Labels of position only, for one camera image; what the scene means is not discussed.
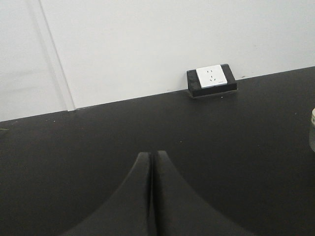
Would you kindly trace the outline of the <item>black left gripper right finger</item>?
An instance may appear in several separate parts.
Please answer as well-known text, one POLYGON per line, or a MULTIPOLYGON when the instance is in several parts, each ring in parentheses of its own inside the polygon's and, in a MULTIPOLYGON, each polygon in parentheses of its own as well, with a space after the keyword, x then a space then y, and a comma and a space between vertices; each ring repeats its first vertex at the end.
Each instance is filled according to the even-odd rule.
POLYGON ((252 235, 203 200, 162 150, 153 158, 153 203, 160 236, 252 235))

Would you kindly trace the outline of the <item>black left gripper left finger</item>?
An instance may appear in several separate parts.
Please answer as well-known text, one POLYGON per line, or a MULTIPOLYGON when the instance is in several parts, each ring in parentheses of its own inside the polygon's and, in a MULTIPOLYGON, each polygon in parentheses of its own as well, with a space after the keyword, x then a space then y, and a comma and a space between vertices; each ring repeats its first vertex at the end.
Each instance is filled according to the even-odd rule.
POLYGON ((151 212, 152 155, 140 152, 120 186, 63 236, 156 236, 151 212))

